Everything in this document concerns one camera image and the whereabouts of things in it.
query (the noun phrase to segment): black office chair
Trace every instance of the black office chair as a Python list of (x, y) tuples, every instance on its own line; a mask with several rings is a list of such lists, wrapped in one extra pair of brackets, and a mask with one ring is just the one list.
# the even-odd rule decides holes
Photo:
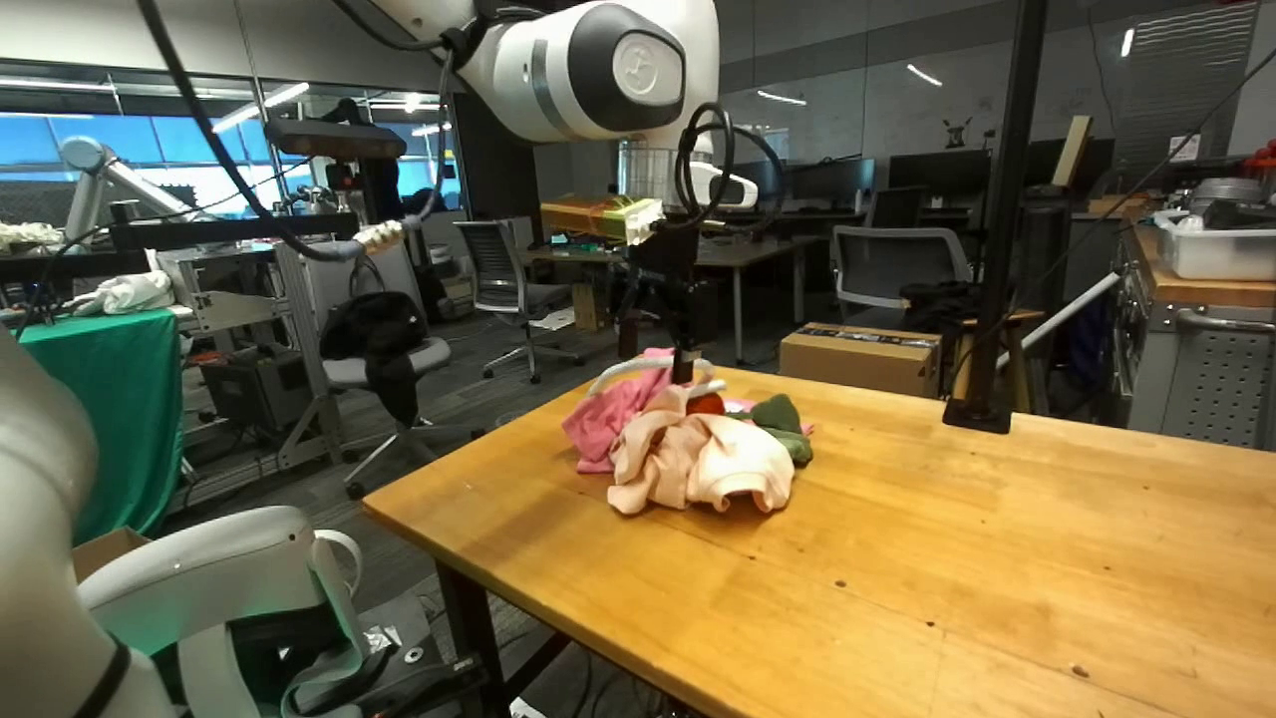
[[(352, 263), (305, 263), (296, 250), (277, 255), (284, 263), (291, 263), (285, 270), (296, 270), (300, 278), (300, 296), (291, 296), (291, 332), (300, 336), (301, 351), (319, 354), (319, 371), (327, 379), (327, 391), (369, 391), (377, 393), (384, 409), (393, 419), (393, 432), (386, 437), (377, 437), (342, 479), (352, 497), (362, 497), (365, 485), (365, 471), (397, 443), (418, 437), (422, 427), (436, 427), (426, 413), (418, 413), (418, 393), (414, 384), (432, 371), (440, 371), (449, 358), (449, 343), (442, 336), (422, 332), (418, 348), (393, 351), (402, 354), (402, 362), (373, 362), (353, 348), (353, 351), (337, 351), (342, 338), (333, 338), (333, 319), (352, 319), (342, 315), (352, 306), (352, 300), (360, 296), (360, 284), (352, 284)], [(373, 255), (373, 296), (397, 296), (402, 304), (414, 304), (418, 324), (426, 324), (426, 315), (418, 310), (414, 300), (414, 275), (409, 263), (402, 255), (402, 246), (377, 250)]]
[(527, 379), (537, 384), (537, 358), (562, 354), (583, 358), (578, 351), (537, 348), (537, 319), (570, 306), (564, 284), (530, 284), (521, 250), (530, 242), (530, 218), (458, 218), (458, 234), (466, 241), (473, 263), (473, 310), (517, 324), (521, 343), (483, 362), (483, 379), (489, 379), (501, 362), (527, 358)]
[(832, 229), (832, 296), (840, 315), (860, 324), (902, 324), (909, 310), (905, 286), (970, 284), (970, 255), (949, 229)]

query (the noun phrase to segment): green cloth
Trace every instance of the green cloth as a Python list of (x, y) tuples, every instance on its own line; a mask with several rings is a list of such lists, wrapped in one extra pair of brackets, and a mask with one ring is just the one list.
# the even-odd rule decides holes
[(788, 393), (774, 393), (749, 409), (756, 427), (766, 427), (777, 443), (784, 443), (793, 468), (812, 457), (810, 437), (801, 436), (801, 413)]
[(75, 544), (130, 525), (148, 529), (183, 461), (179, 332), (167, 310), (93, 315), (25, 332), (30, 358), (87, 409), (98, 473), (75, 522)]

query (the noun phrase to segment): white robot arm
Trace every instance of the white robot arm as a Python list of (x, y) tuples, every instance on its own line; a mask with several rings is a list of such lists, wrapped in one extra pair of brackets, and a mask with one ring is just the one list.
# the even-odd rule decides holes
[[(0, 694), (12, 713), (75, 713), (113, 675), (113, 634), (78, 608), (71, 529), (94, 443), (78, 403), (0, 332)], [(159, 675), (128, 654), (103, 713), (172, 713)]]
[(118, 185), (128, 194), (135, 194), (143, 207), (159, 211), (162, 218), (192, 218), (196, 217), (196, 207), (188, 207), (183, 199), (175, 199), (162, 189), (135, 174), (113, 146), (103, 146), (93, 134), (67, 134), (58, 154), (71, 171), (85, 171), (75, 185), (62, 241), (85, 241), (87, 230), (98, 229), (109, 185)]
[(719, 100), (712, 0), (588, 0), (537, 20), (489, 20), (473, 0), (373, 0), (442, 45), (470, 93), (521, 138), (628, 138), (628, 194), (673, 199), (673, 153)]

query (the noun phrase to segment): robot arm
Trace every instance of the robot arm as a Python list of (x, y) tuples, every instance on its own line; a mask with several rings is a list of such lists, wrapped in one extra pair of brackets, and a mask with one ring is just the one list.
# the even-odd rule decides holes
[(470, 93), (521, 138), (628, 138), (628, 190), (673, 199), (673, 153), (719, 100), (712, 0), (588, 0), (537, 20), (487, 20), (473, 0), (373, 0), (442, 45)]
[(109, 185), (128, 189), (128, 194), (135, 194), (143, 207), (159, 211), (162, 218), (192, 218), (196, 217), (196, 207), (188, 207), (183, 199), (175, 199), (162, 189), (135, 174), (113, 146), (103, 146), (93, 134), (71, 134), (58, 146), (58, 154), (67, 166), (85, 171), (75, 185), (62, 241), (85, 241), (93, 229), (98, 229)]

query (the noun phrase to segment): wall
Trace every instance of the wall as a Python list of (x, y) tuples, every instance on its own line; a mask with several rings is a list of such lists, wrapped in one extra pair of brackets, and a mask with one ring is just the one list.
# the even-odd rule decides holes
[[(724, 12), (729, 106), (743, 124), (788, 128), (788, 161), (939, 153), (943, 121), (970, 124), (966, 146), (995, 146), (1014, 41), (1007, 0), (845, 0), (838, 12), (801, 12), (801, 5), (812, 0), (744, 0)], [(1250, 22), (1250, 5), (1225, 17), (1216, 9), (1208, 0), (1051, 0), (1034, 138), (1059, 138), (1071, 116), (1091, 116), (1091, 134), (1116, 134), (1121, 174), (1157, 163), (1163, 138), (1192, 128), (1210, 93), (1241, 76), (1234, 53), (1248, 34), (1234, 29)], [(1121, 58), (1121, 30), (1144, 20), (1153, 20), (1147, 49)], [(943, 89), (911, 78), (905, 64), (922, 64)], [(756, 89), (801, 96), (810, 106), (766, 102)], [(1226, 128), (1226, 112), (1205, 128), (1208, 153), (1225, 146)]]
[(545, 142), (533, 146), (537, 194), (603, 194), (614, 185), (614, 142)]
[[(436, 58), (377, 49), (332, 0), (159, 0), (159, 12), (192, 73), (436, 84)], [(162, 68), (135, 0), (0, 0), (0, 17), (5, 58)]]

